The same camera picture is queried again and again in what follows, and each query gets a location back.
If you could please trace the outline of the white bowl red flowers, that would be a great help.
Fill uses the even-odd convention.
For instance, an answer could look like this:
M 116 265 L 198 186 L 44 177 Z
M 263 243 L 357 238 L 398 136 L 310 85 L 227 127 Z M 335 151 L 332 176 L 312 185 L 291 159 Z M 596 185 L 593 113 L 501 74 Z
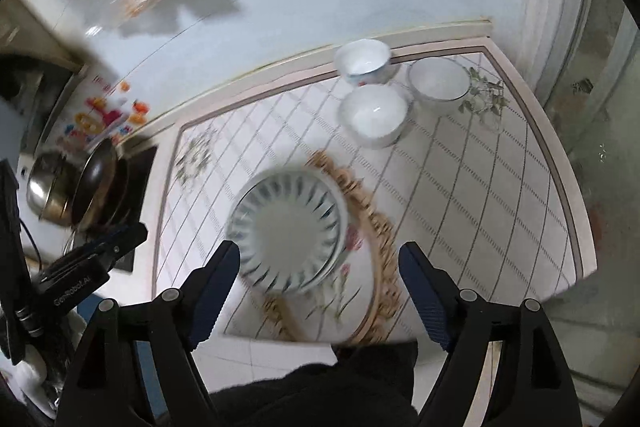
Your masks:
M 345 96 L 337 119 L 359 146 L 379 150 L 391 146 L 409 119 L 408 101 L 393 87 L 367 84 Z

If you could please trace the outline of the white bowl dark rim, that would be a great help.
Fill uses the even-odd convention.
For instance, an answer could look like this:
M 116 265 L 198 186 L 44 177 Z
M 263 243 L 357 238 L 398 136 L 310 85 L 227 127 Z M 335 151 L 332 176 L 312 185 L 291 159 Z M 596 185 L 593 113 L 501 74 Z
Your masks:
M 451 58 L 425 57 L 407 72 L 409 88 L 419 105 L 437 116 L 457 110 L 471 90 L 466 70 Z

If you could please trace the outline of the white bowl with hearts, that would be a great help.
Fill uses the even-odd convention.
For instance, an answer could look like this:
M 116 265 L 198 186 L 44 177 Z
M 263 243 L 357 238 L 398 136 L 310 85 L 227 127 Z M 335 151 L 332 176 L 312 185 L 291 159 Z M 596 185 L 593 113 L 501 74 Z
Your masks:
M 360 87 L 390 80 L 390 47 L 375 39 L 360 39 L 341 46 L 334 55 L 334 65 L 340 76 Z

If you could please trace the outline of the dark frying pan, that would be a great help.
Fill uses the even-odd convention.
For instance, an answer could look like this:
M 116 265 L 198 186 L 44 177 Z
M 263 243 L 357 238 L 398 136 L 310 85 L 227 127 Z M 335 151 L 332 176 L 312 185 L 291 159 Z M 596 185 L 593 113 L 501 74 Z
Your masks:
M 101 141 L 82 167 L 72 202 L 72 229 L 106 228 L 119 210 L 129 181 L 129 165 L 110 139 Z

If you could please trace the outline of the stainless steel pot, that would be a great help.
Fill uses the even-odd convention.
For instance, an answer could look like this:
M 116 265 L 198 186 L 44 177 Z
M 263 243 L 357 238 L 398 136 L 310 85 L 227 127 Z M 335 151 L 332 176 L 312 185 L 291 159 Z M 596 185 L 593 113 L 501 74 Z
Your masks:
M 27 204 L 40 220 L 68 228 L 76 184 L 77 169 L 61 153 L 43 153 L 29 173 Z

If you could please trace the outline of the black cooktop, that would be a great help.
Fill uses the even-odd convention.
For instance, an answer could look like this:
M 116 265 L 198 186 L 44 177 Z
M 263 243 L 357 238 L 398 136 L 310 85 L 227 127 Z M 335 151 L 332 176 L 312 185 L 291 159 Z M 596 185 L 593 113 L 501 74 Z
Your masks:
M 98 223 L 84 234 L 87 242 L 139 221 L 156 151 L 152 146 L 134 156 L 119 159 Z

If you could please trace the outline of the glass sliding door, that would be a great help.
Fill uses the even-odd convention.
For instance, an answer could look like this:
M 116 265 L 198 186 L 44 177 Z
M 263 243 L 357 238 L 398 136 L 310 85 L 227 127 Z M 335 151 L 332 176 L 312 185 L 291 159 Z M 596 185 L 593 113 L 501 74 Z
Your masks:
M 623 0 L 589 0 L 546 111 L 576 174 L 596 272 L 550 300 L 578 398 L 614 407 L 639 366 L 639 28 Z

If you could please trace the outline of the colourful wall stickers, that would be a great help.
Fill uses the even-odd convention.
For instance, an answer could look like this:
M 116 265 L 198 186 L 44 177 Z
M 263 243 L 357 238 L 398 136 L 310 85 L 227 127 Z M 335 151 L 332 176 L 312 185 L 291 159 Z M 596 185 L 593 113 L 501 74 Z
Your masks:
M 151 112 L 131 84 L 98 74 L 78 84 L 55 121 L 47 143 L 66 153 L 88 152 L 104 139 L 117 144 L 144 126 Z

